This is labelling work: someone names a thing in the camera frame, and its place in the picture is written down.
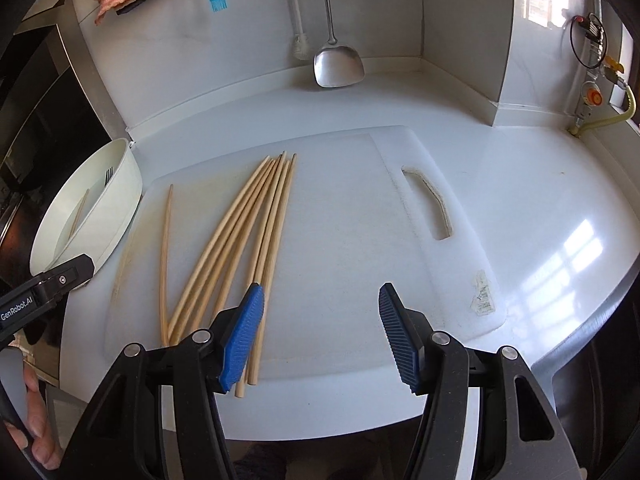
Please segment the person's left hand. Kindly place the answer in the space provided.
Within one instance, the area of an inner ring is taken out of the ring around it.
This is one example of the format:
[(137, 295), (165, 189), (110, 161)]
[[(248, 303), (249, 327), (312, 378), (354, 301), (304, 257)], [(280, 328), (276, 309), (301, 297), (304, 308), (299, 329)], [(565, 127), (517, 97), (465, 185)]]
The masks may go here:
[(14, 425), (5, 422), (4, 426), (9, 430), (13, 441), (21, 450), (30, 448), (35, 460), (47, 470), (58, 469), (61, 463), (62, 452), (53, 437), (47, 407), (39, 390), (38, 377), (28, 364), (23, 364), (23, 377), (27, 408), (25, 426), (34, 439), (32, 444), (28, 444), (28, 439), (24, 432)]

